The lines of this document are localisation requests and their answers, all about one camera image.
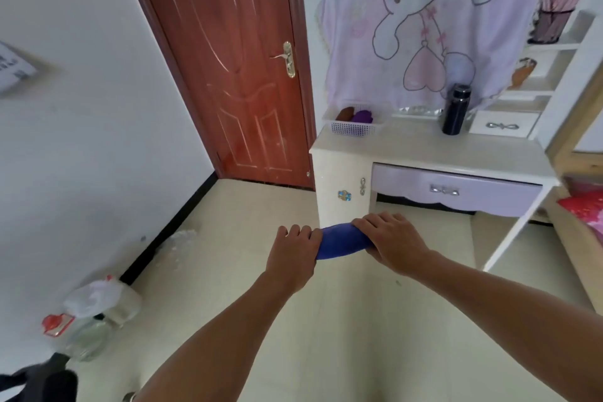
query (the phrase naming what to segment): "hand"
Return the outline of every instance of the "hand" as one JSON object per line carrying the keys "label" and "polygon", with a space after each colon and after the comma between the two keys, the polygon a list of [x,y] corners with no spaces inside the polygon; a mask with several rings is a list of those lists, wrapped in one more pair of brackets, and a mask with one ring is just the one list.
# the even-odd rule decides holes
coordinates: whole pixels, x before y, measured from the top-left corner
{"label": "hand", "polygon": [[367,252],[400,275],[412,275],[432,251],[414,226],[400,213],[371,213],[352,221],[375,244]]}
{"label": "hand", "polygon": [[318,247],[323,239],[320,229],[295,224],[287,231],[279,227],[268,255],[266,274],[282,281],[291,294],[303,288],[314,274]]}

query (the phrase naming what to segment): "paper on wall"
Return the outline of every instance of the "paper on wall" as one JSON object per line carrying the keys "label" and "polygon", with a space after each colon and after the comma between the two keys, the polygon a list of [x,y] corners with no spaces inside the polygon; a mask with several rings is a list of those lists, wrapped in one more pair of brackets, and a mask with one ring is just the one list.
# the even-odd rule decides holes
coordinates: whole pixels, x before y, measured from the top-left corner
{"label": "paper on wall", "polygon": [[35,67],[0,43],[0,93],[37,73]]}

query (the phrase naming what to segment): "gold door handle plate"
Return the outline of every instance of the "gold door handle plate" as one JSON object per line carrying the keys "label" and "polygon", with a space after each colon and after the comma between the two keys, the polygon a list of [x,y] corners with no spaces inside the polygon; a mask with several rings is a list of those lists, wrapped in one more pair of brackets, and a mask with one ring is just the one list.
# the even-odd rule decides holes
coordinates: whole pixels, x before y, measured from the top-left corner
{"label": "gold door handle plate", "polygon": [[287,75],[289,75],[289,78],[295,78],[296,77],[296,64],[295,62],[293,62],[293,47],[291,46],[291,43],[289,42],[285,42],[283,43],[283,54],[278,55],[278,56],[271,56],[270,59],[278,59],[278,58],[282,58],[285,60],[285,65],[287,67]]}

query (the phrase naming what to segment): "door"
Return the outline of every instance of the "door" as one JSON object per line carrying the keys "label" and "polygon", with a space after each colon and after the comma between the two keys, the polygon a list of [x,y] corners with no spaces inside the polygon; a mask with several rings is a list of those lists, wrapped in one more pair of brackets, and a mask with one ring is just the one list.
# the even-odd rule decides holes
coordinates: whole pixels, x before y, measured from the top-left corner
{"label": "door", "polygon": [[289,0],[151,2],[225,176],[311,187]]}

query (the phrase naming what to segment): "beige tile floor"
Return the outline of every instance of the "beige tile floor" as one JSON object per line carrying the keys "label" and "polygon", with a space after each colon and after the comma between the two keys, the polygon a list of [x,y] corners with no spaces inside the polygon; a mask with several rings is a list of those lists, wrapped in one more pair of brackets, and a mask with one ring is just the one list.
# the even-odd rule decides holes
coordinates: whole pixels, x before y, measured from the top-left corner
{"label": "beige tile floor", "polygon": [[[432,248],[471,264],[469,217],[397,205]],[[134,288],[143,312],[96,361],[79,400],[118,402],[261,273],[279,225],[318,225],[312,192],[220,180]],[[494,270],[589,306],[554,230],[529,226]],[[365,253],[321,261],[263,343],[245,402],[562,400],[464,315]]]}

